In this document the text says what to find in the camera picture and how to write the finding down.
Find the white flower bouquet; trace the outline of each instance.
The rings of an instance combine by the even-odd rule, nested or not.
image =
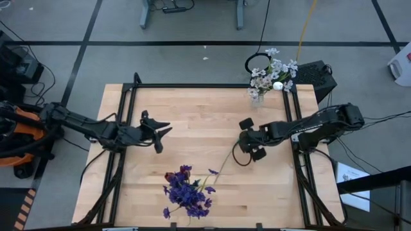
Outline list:
[[[274,58],[274,55],[279,53],[276,48],[265,52],[270,56],[270,65],[267,71],[256,68],[252,70],[248,88],[252,99],[258,99],[272,89],[289,92],[293,85],[292,78],[297,76],[297,61],[290,60],[290,63],[286,65]]]

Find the black box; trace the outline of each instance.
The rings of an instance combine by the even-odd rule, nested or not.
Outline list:
[[[322,60],[299,65],[291,91],[295,92],[296,84],[312,84],[317,103],[320,103],[337,86],[332,73],[331,67]]]

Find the glass vase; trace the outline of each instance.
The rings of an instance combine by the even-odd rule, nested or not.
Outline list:
[[[264,105],[264,95],[260,94],[257,97],[251,97],[251,106],[255,108],[262,107]]]

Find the gray floor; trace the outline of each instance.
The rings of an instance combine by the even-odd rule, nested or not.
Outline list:
[[[0,19],[24,40],[82,41],[96,2],[20,0],[3,9]],[[195,2],[194,9],[185,13],[165,15],[161,11],[152,12],[147,29],[141,30],[138,26],[141,1],[103,0],[90,40],[259,40],[267,0],[249,0],[242,31],[235,29],[235,2]],[[378,2],[396,40],[410,41],[407,17],[410,1]],[[187,0],[180,0],[179,3],[185,6],[191,4]],[[264,40],[298,41],[311,3],[311,0],[272,1]],[[390,41],[371,0],[320,0],[308,25],[305,40]],[[295,58],[297,47],[277,48],[281,51],[281,59]],[[79,46],[33,46],[39,60],[49,66],[57,77],[55,87],[46,94],[46,101],[62,99],[79,49]],[[95,118],[105,84],[131,82],[134,72],[138,72],[146,83],[247,83],[249,76],[243,64],[256,49],[256,46],[87,46],[67,107]],[[333,103],[351,102],[361,108],[364,116],[379,117],[411,108],[411,89],[396,85],[386,67],[394,55],[391,47],[303,47],[300,63],[323,60],[330,64],[338,82],[333,92]],[[259,66],[261,62],[257,60],[254,64]],[[45,71],[41,81],[50,85],[51,75]],[[407,145],[410,130],[409,120],[396,119],[342,139],[356,155],[380,170],[388,171],[411,165]],[[88,148],[87,140],[79,133],[69,130],[66,133],[69,140]],[[357,167],[338,143],[333,143],[329,149],[333,158]],[[53,153],[56,158],[46,167],[26,228],[55,227],[71,222],[86,152],[65,142],[57,142]],[[368,172],[377,173],[360,160],[356,162]],[[0,187],[29,187],[31,180],[14,178],[11,168],[0,169]],[[372,198],[392,207],[393,192],[393,189],[375,191]],[[387,216],[377,210],[372,208],[371,214],[354,210],[353,214],[360,223],[366,217],[371,221],[386,221]]]

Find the purple flower bouquet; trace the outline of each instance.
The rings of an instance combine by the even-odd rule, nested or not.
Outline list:
[[[211,175],[217,175],[218,172],[209,169],[210,175],[204,180],[204,183],[200,185],[200,180],[195,180],[192,184],[190,183],[190,171],[191,166],[180,166],[180,171],[178,173],[166,173],[165,179],[170,183],[169,187],[164,187],[164,193],[172,203],[176,203],[179,206],[170,211],[168,207],[163,210],[165,218],[170,218],[170,214],[177,209],[185,208],[187,210],[187,216],[195,217],[200,219],[200,217],[205,217],[209,214],[209,209],[211,203],[213,202],[210,198],[206,198],[203,191],[207,191],[208,194],[215,193],[215,189],[212,187],[206,187],[207,179]]]

